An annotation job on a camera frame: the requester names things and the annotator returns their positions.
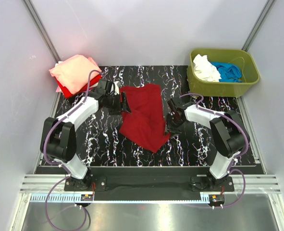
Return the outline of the dark red t-shirt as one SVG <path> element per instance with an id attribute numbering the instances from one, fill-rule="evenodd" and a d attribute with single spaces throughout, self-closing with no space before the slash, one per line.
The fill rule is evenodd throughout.
<path id="1" fill-rule="evenodd" d="M 165 133 L 161 88 L 157 84 L 143 87 L 124 86 L 130 113 L 122 113 L 120 133 L 138 146 L 156 153 L 170 138 Z"/>

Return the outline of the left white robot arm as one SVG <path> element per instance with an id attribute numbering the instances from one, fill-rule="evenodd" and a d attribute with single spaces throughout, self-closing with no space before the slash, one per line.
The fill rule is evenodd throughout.
<path id="1" fill-rule="evenodd" d="M 63 168 L 68 180 L 80 190 L 93 186 L 90 169 L 76 153 L 76 130 L 101 108 L 108 108 L 112 115 L 130 113 L 126 94 L 120 91 L 119 81 L 101 79 L 92 90 L 87 90 L 81 100 L 59 117 L 48 117 L 44 121 L 40 151 L 52 166 Z"/>

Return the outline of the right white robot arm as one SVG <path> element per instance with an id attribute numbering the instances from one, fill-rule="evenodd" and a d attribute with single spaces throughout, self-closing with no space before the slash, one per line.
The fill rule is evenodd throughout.
<path id="1" fill-rule="evenodd" d="M 179 134 L 180 127 L 195 122 L 208 127 L 216 148 L 216 155 L 205 177 L 192 182 L 198 191 L 216 191 L 233 173 L 231 166 L 237 158 L 248 150 L 250 137 L 242 120 L 235 111 L 218 112 L 193 103 L 184 103 L 172 98 L 168 101 L 170 113 L 166 118 L 166 131 Z"/>

